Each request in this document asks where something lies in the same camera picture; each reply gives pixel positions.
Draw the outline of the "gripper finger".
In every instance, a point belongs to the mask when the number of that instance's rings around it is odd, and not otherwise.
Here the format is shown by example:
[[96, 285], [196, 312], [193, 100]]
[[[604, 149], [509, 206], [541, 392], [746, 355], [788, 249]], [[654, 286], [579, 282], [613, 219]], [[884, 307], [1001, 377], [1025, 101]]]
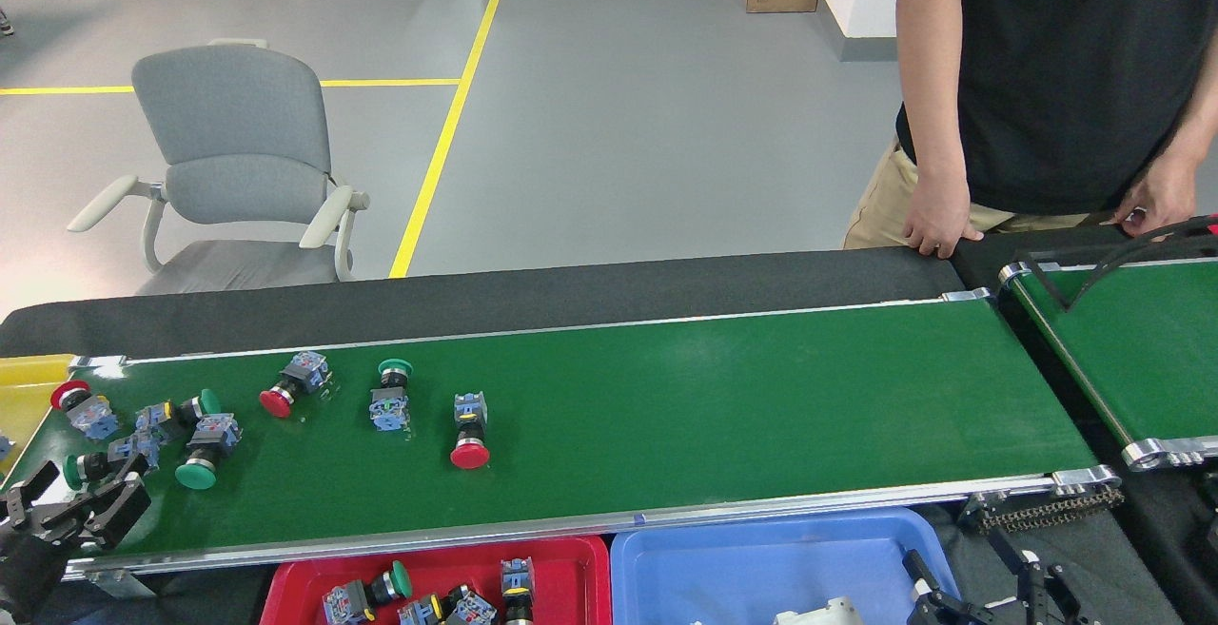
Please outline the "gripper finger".
[[914, 581], [916, 597], [906, 624], [991, 624], [987, 608], [948, 595], [916, 549], [905, 552], [903, 567]]
[[1017, 547], [1004, 530], [990, 530], [989, 543], [1017, 577], [1015, 602], [1022, 604], [1024, 624], [1095, 624], [1061, 563]]

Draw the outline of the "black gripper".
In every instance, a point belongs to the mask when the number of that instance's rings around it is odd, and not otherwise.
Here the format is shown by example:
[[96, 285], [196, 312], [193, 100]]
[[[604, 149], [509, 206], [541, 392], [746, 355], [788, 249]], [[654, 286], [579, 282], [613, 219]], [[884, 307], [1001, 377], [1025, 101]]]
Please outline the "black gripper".
[[44, 506], [43, 538], [16, 530], [30, 525], [33, 503], [48, 492], [58, 473], [54, 461], [44, 461], [30, 478], [13, 482], [2, 493], [1, 517], [7, 520], [1, 528], [2, 624], [33, 621], [65, 577], [67, 547], [96, 545], [113, 549], [151, 503], [141, 475], [127, 473], [69, 502]]

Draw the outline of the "person's right hand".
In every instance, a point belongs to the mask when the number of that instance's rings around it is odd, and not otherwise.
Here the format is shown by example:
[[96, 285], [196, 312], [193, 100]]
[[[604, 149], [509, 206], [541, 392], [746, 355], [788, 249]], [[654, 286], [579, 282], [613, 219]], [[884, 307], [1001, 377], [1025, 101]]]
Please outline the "person's right hand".
[[961, 241], [980, 241], [971, 225], [970, 186], [961, 173], [920, 174], [903, 236], [920, 255], [949, 260]]

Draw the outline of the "person's left hand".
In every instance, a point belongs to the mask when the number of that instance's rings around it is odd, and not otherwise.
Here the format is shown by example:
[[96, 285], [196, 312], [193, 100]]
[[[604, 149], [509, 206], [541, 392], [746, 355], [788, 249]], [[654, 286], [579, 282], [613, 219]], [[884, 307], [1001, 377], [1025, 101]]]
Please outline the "person's left hand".
[[1196, 213], [1196, 173], [1202, 154], [1164, 152], [1132, 183], [1105, 225], [1119, 225], [1130, 238], [1177, 225]]

